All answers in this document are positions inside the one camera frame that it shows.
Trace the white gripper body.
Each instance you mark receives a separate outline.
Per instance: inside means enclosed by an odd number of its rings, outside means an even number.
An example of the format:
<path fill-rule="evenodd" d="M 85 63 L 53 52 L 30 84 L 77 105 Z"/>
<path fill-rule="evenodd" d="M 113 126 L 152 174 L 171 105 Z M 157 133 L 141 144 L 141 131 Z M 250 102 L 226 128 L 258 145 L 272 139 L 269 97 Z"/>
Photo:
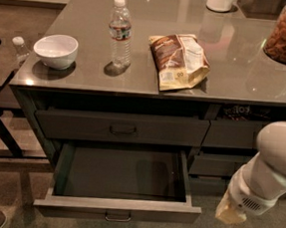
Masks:
<path fill-rule="evenodd" d="M 276 199 L 268 200 L 255 195 L 238 173 L 232 176 L 227 189 L 232 205 L 244 213 L 261 215 L 276 204 Z"/>

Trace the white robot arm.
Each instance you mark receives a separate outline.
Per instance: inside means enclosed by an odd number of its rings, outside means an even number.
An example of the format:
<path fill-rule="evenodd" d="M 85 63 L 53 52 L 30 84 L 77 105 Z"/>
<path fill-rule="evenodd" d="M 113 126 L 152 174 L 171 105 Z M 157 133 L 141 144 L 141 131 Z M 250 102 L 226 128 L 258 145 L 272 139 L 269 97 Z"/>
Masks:
<path fill-rule="evenodd" d="M 222 223 L 242 223 L 248 214 L 261 215 L 286 193 L 286 121 L 265 125 L 256 145 L 258 152 L 232 175 L 215 210 Z"/>

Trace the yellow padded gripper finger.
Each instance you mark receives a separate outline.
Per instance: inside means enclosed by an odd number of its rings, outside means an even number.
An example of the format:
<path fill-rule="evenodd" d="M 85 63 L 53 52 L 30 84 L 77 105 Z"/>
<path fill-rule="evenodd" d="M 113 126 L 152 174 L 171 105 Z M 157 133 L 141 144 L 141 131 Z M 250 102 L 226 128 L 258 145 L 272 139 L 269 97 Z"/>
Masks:
<path fill-rule="evenodd" d="M 247 220 L 246 215 L 237 207 L 233 206 L 230 193 L 228 191 L 225 192 L 220 203 L 217 205 L 215 217 L 222 223 L 229 225 L 243 223 Z"/>

